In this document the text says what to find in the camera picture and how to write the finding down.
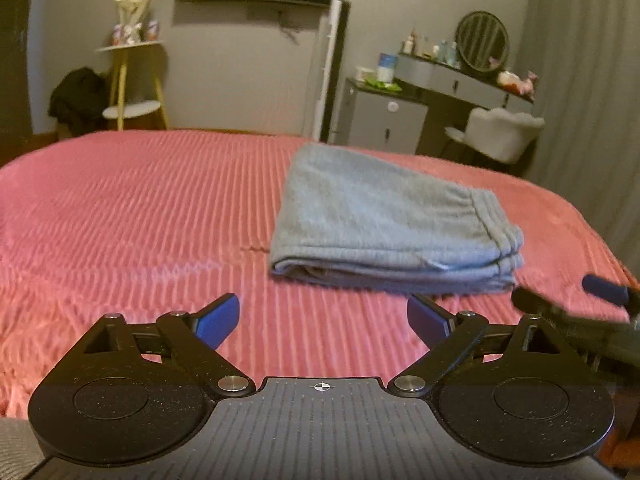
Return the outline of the grey sweat pants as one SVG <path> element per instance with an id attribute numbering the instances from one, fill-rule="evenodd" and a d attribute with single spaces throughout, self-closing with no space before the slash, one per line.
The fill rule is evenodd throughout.
<path id="1" fill-rule="evenodd" d="M 269 265 L 332 287 L 492 294 L 513 288 L 523 245 L 494 192 L 307 144 L 286 176 Z"/>

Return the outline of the pink ribbed bedspread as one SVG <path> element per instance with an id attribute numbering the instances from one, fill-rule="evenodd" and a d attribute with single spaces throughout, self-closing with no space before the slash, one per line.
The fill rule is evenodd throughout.
<path id="1" fill-rule="evenodd" d="M 101 132 L 1 171 L 1 474 L 7 479 L 614 479 L 638 385 L 607 382 L 525 287 L 570 315 L 639 325 L 639 284 L 580 213 L 518 178 L 346 150 L 494 192 L 524 233 L 512 289 L 402 294 L 280 278 L 269 253 L 304 140 Z M 628 306 L 582 289 L 626 286 Z M 210 398 L 156 320 L 240 302 L 217 352 L 255 383 Z M 428 396 L 391 379 L 422 358 L 408 300 L 488 319 Z"/>

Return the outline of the white fluffy chair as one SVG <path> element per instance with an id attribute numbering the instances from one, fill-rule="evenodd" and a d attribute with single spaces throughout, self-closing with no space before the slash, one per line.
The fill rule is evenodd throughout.
<path id="1" fill-rule="evenodd" d="M 473 108 L 464 130 L 446 127 L 450 141 L 465 145 L 500 164 L 515 165 L 546 125 L 544 118 L 504 108 Z"/>

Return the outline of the grey vanity desk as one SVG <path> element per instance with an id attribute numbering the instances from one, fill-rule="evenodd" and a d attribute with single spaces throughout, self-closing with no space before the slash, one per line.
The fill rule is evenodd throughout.
<path id="1" fill-rule="evenodd" d="M 501 107 L 511 113 L 530 114 L 534 107 L 532 102 L 462 74 L 460 70 L 408 54 L 398 55 L 395 78 L 404 84 L 449 96 L 486 110 Z"/>

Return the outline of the grey small cabinet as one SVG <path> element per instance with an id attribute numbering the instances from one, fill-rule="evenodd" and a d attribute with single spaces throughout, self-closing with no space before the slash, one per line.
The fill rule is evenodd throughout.
<path id="1" fill-rule="evenodd" d="M 416 154 L 428 107 L 347 78 L 333 143 L 367 150 Z"/>

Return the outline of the yellow legged side table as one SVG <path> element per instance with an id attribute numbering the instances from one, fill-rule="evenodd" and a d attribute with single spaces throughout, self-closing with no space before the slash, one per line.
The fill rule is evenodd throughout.
<path id="1" fill-rule="evenodd" d="M 102 115 L 118 131 L 145 117 L 154 119 L 157 128 L 169 128 L 160 73 L 163 48 L 162 40 L 145 40 L 96 49 L 112 57 L 108 104 Z"/>

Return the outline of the round vanity mirror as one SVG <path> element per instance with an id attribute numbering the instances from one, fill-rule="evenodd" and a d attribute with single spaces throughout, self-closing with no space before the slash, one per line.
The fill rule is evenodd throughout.
<path id="1" fill-rule="evenodd" d="M 492 74 L 502 70 L 510 54 L 506 26 L 495 14 L 473 11 L 459 22 L 454 41 L 463 64 L 475 73 Z"/>

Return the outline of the black clothes pile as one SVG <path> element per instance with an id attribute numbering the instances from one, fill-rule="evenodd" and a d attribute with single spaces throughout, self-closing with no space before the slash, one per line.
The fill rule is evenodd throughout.
<path id="1" fill-rule="evenodd" d="M 52 91 L 48 115 L 72 136 L 107 128 L 103 111 L 108 107 L 107 81 L 90 67 L 69 72 Z"/>

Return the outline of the grey curtain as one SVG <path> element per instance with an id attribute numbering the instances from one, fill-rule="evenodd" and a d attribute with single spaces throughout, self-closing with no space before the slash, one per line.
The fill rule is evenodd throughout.
<path id="1" fill-rule="evenodd" d="M 639 271 L 639 0 L 528 0 L 516 65 L 546 121 L 526 177 Z"/>

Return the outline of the white blue container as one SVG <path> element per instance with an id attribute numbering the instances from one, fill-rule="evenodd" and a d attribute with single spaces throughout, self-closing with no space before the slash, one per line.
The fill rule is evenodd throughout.
<path id="1" fill-rule="evenodd" d="M 381 53 L 378 58 L 378 67 L 376 68 L 376 80 L 382 82 L 382 84 L 392 84 L 397 62 L 398 57 L 396 54 Z"/>

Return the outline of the white standing air conditioner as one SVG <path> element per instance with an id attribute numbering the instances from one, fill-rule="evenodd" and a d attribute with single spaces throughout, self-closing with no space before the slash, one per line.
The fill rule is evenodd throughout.
<path id="1" fill-rule="evenodd" d="M 331 0 L 329 9 L 320 16 L 305 90 L 302 127 L 303 136 L 314 141 L 326 142 L 331 133 L 349 11 L 349 1 Z"/>

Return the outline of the cream flower bouquet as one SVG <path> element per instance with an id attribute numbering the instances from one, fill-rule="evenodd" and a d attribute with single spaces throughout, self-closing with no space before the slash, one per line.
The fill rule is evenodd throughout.
<path id="1" fill-rule="evenodd" d="M 138 44 L 151 0 L 114 0 L 114 3 L 119 24 L 119 44 Z"/>

